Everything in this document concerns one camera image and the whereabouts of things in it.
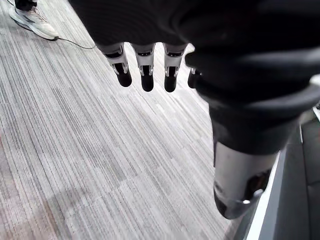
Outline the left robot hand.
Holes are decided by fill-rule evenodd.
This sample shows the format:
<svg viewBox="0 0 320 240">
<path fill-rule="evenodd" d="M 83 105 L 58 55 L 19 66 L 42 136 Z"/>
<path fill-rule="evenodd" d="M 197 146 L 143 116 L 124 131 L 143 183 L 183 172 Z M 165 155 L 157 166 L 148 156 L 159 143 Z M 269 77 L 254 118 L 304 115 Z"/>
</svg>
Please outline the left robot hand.
<svg viewBox="0 0 320 240">
<path fill-rule="evenodd" d="M 214 200 L 240 217 L 262 195 L 300 116 L 320 100 L 317 0 L 72 0 L 103 52 L 120 42 L 192 44 L 213 130 Z"/>
</svg>

